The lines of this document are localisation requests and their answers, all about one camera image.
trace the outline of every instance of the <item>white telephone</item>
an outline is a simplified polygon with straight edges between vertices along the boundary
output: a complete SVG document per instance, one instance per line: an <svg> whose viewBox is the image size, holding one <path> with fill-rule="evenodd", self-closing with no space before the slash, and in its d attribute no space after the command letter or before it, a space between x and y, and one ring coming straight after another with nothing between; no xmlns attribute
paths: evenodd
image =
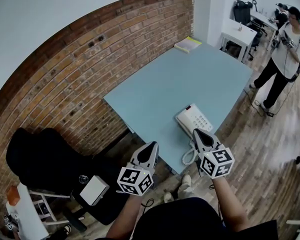
<svg viewBox="0 0 300 240"><path fill-rule="evenodd" d="M192 141L192 134L194 132L194 129L198 128L210 132L213 129L213 126L195 104L191 104L186 107L180 114L175 117L175 119L178 121L184 131L190 136L189 145L191 146L191 149L184 153L181 160L183 165L189 166L195 161L198 155L198 151L196 150L195 144ZM186 157L191 152L192 158L190 159L190 161L186 162Z"/></svg>
<svg viewBox="0 0 300 240"><path fill-rule="evenodd" d="M213 129L212 124L193 103L186 107L175 119L192 139L194 129L199 128L210 132Z"/></svg>

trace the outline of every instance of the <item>yellow notebook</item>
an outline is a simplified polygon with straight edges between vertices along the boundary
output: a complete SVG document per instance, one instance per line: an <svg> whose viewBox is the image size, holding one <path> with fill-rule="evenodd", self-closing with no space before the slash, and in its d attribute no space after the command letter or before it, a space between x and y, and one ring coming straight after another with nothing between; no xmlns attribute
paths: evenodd
<svg viewBox="0 0 300 240"><path fill-rule="evenodd" d="M197 48L201 44L202 44L202 42L194 40L193 38L188 36L186 39L183 39L182 41L177 42L174 45L174 47L188 54L188 53L190 53L191 50Z"/></svg>

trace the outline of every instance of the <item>white pillar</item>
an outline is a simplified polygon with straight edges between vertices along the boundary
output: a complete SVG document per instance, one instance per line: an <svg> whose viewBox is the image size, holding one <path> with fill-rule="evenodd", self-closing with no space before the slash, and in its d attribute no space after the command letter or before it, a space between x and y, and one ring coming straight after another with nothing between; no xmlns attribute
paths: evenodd
<svg viewBox="0 0 300 240"><path fill-rule="evenodd" d="M194 0L194 37L220 48L225 0Z"/></svg>

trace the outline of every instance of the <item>brick wall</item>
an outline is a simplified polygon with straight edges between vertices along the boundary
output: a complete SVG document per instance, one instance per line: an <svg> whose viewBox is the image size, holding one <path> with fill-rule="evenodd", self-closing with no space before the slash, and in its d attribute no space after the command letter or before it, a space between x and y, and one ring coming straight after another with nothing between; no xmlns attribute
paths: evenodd
<svg viewBox="0 0 300 240"><path fill-rule="evenodd" d="M52 127L79 153L97 154L126 129L105 94L190 36L192 23L193 0L120 0L36 49L0 90L0 215L18 183L5 160L15 130Z"/></svg>

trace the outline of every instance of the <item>black chair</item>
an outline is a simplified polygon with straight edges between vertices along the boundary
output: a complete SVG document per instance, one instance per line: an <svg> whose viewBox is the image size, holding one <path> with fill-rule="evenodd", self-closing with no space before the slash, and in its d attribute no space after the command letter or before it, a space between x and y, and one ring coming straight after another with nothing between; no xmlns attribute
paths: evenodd
<svg viewBox="0 0 300 240"><path fill-rule="evenodd" d="M254 4L254 7L255 7L255 11L258 12L258 8L257 8L257 1L256 0L252 0L252 3ZM253 21L252 21L254 24L256 24L258 27L260 27L260 30L265 33L265 36L267 37L268 34L266 32L266 30L264 29L265 25L264 23L257 19L257 18L254 18Z"/></svg>
<svg viewBox="0 0 300 240"><path fill-rule="evenodd" d="M245 25L248 28L251 28L257 32L257 35L255 36L251 44L251 47L254 47L254 50L257 51L257 46L259 46L260 37L262 37L263 33L258 27L251 24L251 15L248 3L238 0L235 6L233 7L233 14L236 22L241 22L242 25ZM250 53L250 51L248 52L250 55L250 61L252 61L254 57Z"/></svg>
<svg viewBox="0 0 300 240"><path fill-rule="evenodd" d="M80 155L52 128L44 129L39 134L19 128L8 145L6 162L28 188L66 196L72 194L82 208L75 213L65 208L63 214L80 232L87 229L79 221L86 212L108 225L117 218L129 197L128 194L116 192L121 191L117 184L120 166L104 157ZM110 186L94 206L88 205L80 196L85 187L79 182L80 175L89 179L98 175Z"/></svg>

